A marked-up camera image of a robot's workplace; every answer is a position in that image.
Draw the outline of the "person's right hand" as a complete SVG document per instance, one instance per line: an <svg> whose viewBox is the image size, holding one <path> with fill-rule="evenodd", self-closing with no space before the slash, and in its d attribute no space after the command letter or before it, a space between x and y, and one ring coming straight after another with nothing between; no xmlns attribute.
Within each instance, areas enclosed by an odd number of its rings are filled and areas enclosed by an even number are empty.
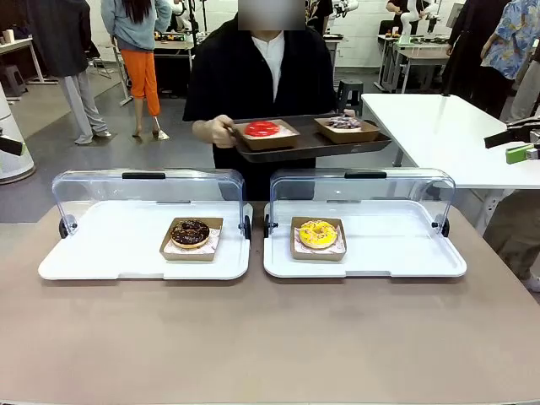
<svg viewBox="0 0 540 405"><path fill-rule="evenodd" d="M226 115L216 116L208 123L211 142L217 148L231 149L235 146L235 123Z"/></svg>

